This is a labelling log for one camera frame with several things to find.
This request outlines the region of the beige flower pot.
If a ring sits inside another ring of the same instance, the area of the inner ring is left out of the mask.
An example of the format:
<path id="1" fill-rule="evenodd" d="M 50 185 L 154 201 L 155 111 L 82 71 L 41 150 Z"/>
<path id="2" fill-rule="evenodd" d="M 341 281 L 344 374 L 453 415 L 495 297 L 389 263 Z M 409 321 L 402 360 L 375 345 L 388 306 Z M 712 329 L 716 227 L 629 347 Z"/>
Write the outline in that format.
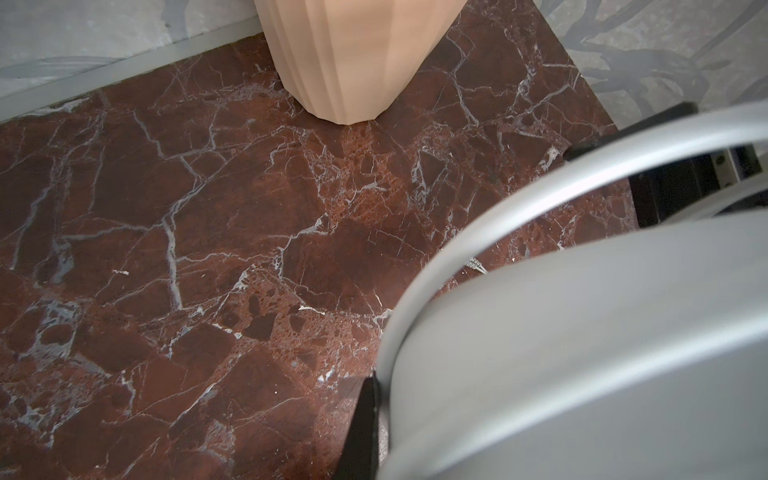
<path id="1" fill-rule="evenodd" d="M 464 0 L 258 1 L 284 88 L 338 125 L 373 120 L 412 80 Z"/>

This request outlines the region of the white headphones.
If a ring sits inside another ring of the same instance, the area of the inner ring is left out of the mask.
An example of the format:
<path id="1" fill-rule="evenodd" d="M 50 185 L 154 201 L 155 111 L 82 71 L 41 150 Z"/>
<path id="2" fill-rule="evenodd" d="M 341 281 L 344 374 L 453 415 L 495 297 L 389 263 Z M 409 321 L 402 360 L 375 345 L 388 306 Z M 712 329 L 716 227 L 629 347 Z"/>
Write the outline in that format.
<path id="1" fill-rule="evenodd" d="M 673 121 L 557 169 L 461 231 L 382 335 L 379 477 L 765 478 L 767 213 L 729 211 L 765 177 L 658 226 L 443 286 L 584 193 L 766 137 L 762 101 Z"/>

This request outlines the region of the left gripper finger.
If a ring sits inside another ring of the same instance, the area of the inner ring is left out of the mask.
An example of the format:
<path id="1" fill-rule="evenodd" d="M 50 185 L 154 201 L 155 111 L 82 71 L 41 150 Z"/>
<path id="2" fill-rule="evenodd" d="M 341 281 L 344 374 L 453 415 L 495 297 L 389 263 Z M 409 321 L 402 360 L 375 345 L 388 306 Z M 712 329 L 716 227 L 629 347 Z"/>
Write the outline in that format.
<path id="1" fill-rule="evenodd" d="M 375 374 L 362 384 L 333 480 L 372 480 L 379 461 L 381 387 Z"/>

